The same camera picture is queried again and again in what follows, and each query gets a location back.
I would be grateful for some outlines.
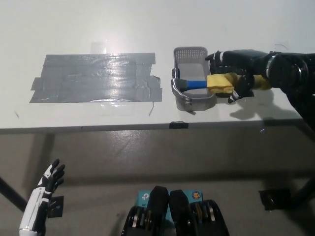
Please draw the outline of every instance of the white robotic hand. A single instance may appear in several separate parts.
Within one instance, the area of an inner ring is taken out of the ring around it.
[[[63,183],[64,165],[56,168],[58,165],[57,159],[49,166],[33,190],[20,224],[20,236],[45,235],[49,201],[57,187]]]

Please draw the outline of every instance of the table leg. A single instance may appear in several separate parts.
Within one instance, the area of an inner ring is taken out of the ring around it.
[[[27,201],[0,177],[0,193],[13,203],[21,212],[25,211]]]

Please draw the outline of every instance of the gray floor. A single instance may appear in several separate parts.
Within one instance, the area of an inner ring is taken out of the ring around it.
[[[28,197],[55,158],[66,164],[63,218],[48,236],[118,236],[137,191],[201,189],[220,206],[232,236],[315,235],[315,201],[265,211],[259,190],[301,187],[315,173],[315,146],[296,127],[116,131],[0,136],[0,175]],[[0,196],[0,235],[22,217]]]

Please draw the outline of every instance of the hammer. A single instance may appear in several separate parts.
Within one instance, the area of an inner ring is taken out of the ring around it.
[[[192,89],[206,89],[207,81],[189,81],[180,79],[180,71],[178,68],[172,70],[172,92],[175,97],[178,97],[188,103],[192,102],[192,99],[183,92],[192,90]]]

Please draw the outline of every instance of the hammer head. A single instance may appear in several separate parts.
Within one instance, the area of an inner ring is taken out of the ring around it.
[[[175,97],[182,99],[188,103],[191,103],[192,99],[182,93],[182,91],[183,91],[183,89],[181,88],[182,87],[181,86],[182,80],[179,77],[179,69],[178,68],[174,68],[172,70],[172,76],[173,76],[173,79],[171,81],[172,92],[175,95]]]

